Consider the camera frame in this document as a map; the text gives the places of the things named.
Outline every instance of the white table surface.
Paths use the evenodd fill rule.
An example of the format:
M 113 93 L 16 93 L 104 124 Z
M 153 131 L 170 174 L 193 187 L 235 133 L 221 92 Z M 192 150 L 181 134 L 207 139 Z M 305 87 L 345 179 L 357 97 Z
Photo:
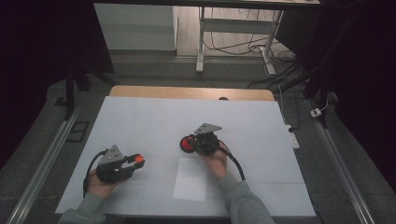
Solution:
M 271 216 L 315 215 L 277 102 L 111 96 L 102 105 L 56 213 L 78 208 L 91 160 L 99 151 L 117 145 L 124 156 L 140 153 L 146 163 L 116 187 L 106 201 L 105 213 L 227 217 L 217 180 L 205 168 L 193 174 L 207 176 L 202 201 L 174 197 L 180 160 L 200 162 L 195 153 L 180 149 L 180 139 L 204 122 L 222 127 L 215 134 L 239 160 L 250 189 L 262 199 Z M 228 161 L 227 169 L 240 179 L 232 161 Z M 203 190 L 198 187 L 191 194 Z

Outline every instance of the white paper sheet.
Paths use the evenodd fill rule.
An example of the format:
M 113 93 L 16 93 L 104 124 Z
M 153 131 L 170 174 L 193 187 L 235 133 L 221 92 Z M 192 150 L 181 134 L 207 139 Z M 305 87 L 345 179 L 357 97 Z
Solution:
M 203 160 L 180 158 L 174 198 L 204 202 L 207 169 Z

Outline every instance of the person's right hand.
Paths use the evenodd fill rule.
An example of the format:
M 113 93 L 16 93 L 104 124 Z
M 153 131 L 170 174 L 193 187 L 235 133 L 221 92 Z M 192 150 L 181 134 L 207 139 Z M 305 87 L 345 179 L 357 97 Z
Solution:
M 219 144 L 220 147 L 226 149 L 221 142 Z M 223 152 L 216 150 L 215 154 L 210 157 L 199 153 L 198 155 L 204 159 L 207 169 L 211 170 L 218 179 L 227 175 L 227 156 Z
M 127 181 L 128 179 L 121 180 L 120 182 L 114 184 L 107 184 L 100 181 L 96 175 L 96 169 L 90 171 L 90 176 L 88 177 L 88 189 L 87 192 L 95 194 L 101 198 L 108 198 L 113 191 L 113 189 L 119 184 Z

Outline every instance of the metal bracket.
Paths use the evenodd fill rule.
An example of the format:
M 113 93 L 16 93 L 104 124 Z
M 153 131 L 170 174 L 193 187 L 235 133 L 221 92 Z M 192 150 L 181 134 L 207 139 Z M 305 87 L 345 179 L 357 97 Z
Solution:
M 119 148 L 114 145 L 111 149 L 102 157 L 99 161 L 99 164 L 106 164 L 114 161 L 123 161 L 122 153 L 120 152 Z
M 203 125 L 201 125 L 201 127 L 199 127 L 197 130 L 195 130 L 194 133 L 197 133 L 197 134 L 213 133 L 218 130 L 221 130 L 220 126 L 204 123 Z

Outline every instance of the gray sleeve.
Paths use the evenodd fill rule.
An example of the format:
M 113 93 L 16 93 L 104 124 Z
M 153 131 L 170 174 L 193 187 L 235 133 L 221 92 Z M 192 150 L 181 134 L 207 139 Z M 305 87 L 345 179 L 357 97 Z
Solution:
M 227 174 L 219 180 L 219 188 L 233 224 L 275 224 L 264 203 L 250 191 L 245 181 L 238 182 Z
M 61 216 L 60 224 L 96 224 L 104 223 L 106 216 L 103 214 L 105 199 L 94 194 L 87 193 L 77 210 L 68 209 Z

